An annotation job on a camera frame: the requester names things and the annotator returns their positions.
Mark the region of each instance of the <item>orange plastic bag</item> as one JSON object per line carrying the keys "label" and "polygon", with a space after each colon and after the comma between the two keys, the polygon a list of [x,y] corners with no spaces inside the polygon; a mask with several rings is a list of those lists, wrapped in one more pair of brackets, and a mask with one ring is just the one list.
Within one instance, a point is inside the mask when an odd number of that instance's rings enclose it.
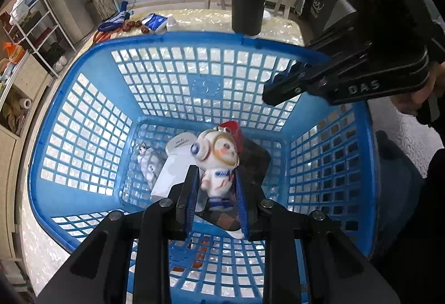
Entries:
{"label": "orange plastic bag", "polygon": [[18,63],[25,55],[23,47],[15,43],[3,43],[3,49],[6,50],[8,58],[12,63]]}

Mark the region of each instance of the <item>blue and white package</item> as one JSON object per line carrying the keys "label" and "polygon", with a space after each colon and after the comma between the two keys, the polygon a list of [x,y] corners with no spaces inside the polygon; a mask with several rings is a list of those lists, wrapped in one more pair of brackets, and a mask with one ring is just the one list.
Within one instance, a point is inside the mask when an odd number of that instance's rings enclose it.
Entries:
{"label": "blue and white package", "polygon": [[155,33],[159,33],[167,26],[167,18],[151,13],[142,19],[142,24]]}

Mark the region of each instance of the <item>human hand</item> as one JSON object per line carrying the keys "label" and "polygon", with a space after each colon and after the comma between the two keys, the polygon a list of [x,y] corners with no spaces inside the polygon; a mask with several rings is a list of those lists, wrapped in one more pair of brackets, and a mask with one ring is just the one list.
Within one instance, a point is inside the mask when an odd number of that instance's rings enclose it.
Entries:
{"label": "human hand", "polygon": [[402,93],[391,97],[391,102],[396,108],[405,114],[417,115],[420,109],[431,93],[440,97],[445,92],[445,62],[442,64],[433,63],[429,70],[429,78],[426,85],[416,92]]}

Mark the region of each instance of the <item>embossed logo on basket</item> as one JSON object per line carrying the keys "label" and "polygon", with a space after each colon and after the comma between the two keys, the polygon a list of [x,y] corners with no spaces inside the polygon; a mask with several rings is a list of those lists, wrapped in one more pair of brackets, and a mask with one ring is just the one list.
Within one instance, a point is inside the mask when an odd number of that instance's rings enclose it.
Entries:
{"label": "embossed logo on basket", "polygon": [[191,83],[191,96],[197,98],[222,99],[222,77],[189,74],[187,79]]}

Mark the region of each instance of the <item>silver bolt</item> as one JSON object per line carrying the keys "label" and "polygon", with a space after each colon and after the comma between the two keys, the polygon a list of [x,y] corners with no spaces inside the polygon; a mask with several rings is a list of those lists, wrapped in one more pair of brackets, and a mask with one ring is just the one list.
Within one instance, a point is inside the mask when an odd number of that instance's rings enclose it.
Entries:
{"label": "silver bolt", "polygon": [[272,200],[269,200],[269,199],[261,200],[261,206],[266,209],[270,209],[273,205],[274,205],[274,202]]}
{"label": "silver bolt", "polygon": [[162,200],[159,201],[159,206],[161,206],[161,207],[169,207],[172,203],[173,203],[173,201],[171,201],[171,199],[169,199],[169,198],[162,199]]}
{"label": "silver bolt", "polygon": [[119,220],[121,217],[122,217],[122,213],[120,211],[113,211],[113,212],[110,212],[110,215],[108,215],[108,218],[111,221]]}
{"label": "silver bolt", "polygon": [[318,220],[318,221],[323,221],[326,218],[326,215],[322,211],[318,211],[318,210],[313,211],[311,213],[311,215],[315,220]]}

